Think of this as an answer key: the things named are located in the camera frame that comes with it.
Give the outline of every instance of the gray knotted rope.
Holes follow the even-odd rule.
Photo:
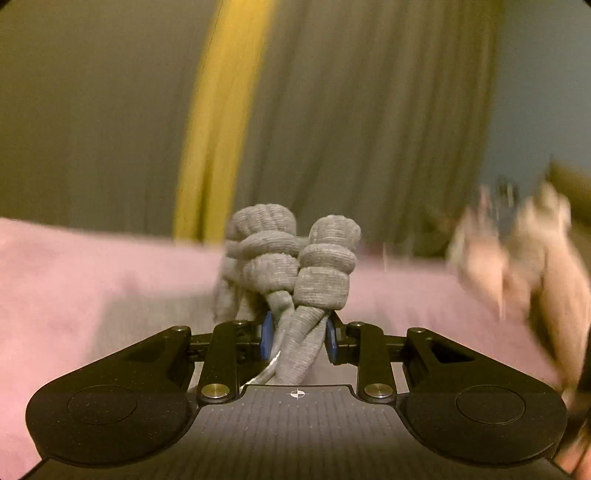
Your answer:
[[[296,237],[295,222],[280,205],[255,205],[237,212],[226,229],[216,321],[254,319],[266,308],[275,320],[271,364],[253,383],[273,375],[274,384],[302,382],[322,347],[328,315],[349,294],[358,225],[342,216],[320,219],[302,249],[307,241]],[[268,306],[260,305],[262,297]]]
[[[330,215],[312,226],[310,244],[299,256],[293,295],[297,308],[269,383],[297,385],[304,380],[324,343],[327,318],[347,302],[349,274],[356,264],[353,252],[360,239],[359,226],[343,216]]]

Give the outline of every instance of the pink fabric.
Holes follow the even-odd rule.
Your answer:
[[[210,291],[221,252],[83,235],[0,219],[0,478],[39,457],[25,408],[44,384],[83,366],[102,307],[126,293]]]
[[[89,235],[0,219],[0,478],[38,461],[25,425],[37,389],[84,364],[103,308],[126,294],[211,292],[219,249]],[[346,321],[404,335],[423,326],[542,380],[554,381],[523,322],[500,323],[440,264],[361,260]]]

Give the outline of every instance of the gray curtain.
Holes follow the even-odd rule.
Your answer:
[[[12,0],[0,10],[0,215],[168,235],[217,0]]]
[[[494,0],[281,0],[235,208],[280,203],[301,233],[354,218],[399,241],[456,213],[488,122]]]

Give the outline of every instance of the blue gripper pad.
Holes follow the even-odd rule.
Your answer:
[[[328,339],[328,343],[326,344],[326,352],[329,354],[330,363],[334,364],[336,362],[336,334],[335,334],[335,326],[330,320],[326,320],[326,337]]]
[[[267,316],[265,317],[261,328],[261,358],[263,360],[269,360],[271,357],[274,334],[275,327],[273,325],[273,315],[271,312],[267,312]]]

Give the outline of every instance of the black bracket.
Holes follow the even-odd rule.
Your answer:
[[[27,407],[39,453],[117,465],[166,448],[202,407],[235,401],[266,366],[269,325],[267,316],[193,336],[189,327],[172,327],[54,380]],[[333,364],[358,367],[360,400],[396,408],[415,437],[446,456],[510,465],[551,456],[564,431],[566,409],[550,387],[429,330],[388,336],[332,314],[326,349]],[[187,393],[195,362],[203,370]],[[392,362],[402,362],[408,394],[397,394]]]

